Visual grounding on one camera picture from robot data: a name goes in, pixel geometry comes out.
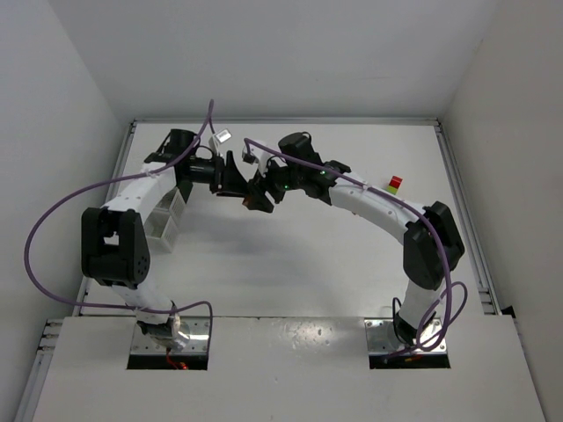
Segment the red green yellow lego tower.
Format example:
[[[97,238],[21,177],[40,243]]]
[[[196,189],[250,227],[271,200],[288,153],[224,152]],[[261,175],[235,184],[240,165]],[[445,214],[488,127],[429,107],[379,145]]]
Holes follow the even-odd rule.
[[[396,195],[398,193],[398,190],[401,186],[403,182],[403,179],[398,177],[398,176],[393,176],[388,184],[388,186],[386,187],[386,191],[388,193],[391,193],[393,195]]]

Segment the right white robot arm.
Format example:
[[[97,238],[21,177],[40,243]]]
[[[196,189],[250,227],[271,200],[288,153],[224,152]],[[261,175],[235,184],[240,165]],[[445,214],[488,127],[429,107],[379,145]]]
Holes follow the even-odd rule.
[[[404,351],[429,352],[443,341],[459,313],[453,308],[451,275],[465,253],[450,208],[402,200],[372,186],[339,161],[324,161],[311,135],[297,132],[282,138],[277,149],[246,138],[243,158],[258,167],[251,201],[265,193],[280,202],[285,193],[301,190],[308,197],[346,210],[376,225],[403,248],[408,278],[405,299],[392,318],[393,336]]]

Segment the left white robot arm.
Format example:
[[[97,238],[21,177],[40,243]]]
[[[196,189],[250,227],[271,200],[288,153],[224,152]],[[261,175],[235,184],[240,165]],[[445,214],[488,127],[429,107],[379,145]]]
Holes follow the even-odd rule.
[[[206,184],[219,196],[242,198],[246,181],[232,152],[219,148],[228,130],[211,135],[209,158],[196,155],[201,146],[193,132],[173,129],[143,161],[142,176],[131,181],[102,207],[87,208],[81,217],[81,267],[84,276],[111,288],[135,312],[143,335],[176,349],[187,334],[174,302],[160,293],[149,276],[150,248],[144,224],[170,191],[187,200],[194,184]]]

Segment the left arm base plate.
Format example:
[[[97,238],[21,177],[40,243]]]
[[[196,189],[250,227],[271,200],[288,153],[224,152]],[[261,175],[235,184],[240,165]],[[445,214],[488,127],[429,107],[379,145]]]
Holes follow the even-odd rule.
[[[208,317],[183,316],[171,330],[146,328],[137,323],[130,345],[132,355],[203,356],[208,352],[210,321]]]

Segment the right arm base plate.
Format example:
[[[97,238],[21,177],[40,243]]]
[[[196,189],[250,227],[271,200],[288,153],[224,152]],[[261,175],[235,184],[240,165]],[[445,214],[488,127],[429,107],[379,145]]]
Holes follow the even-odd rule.
[[[442,355],[448,352],[444,339],[430,351],[409,348],[398,340],[390,318],[367,318],[364,320],[364,328],[369,357],[382,358],[388,355],[407,356],[414,354]]]

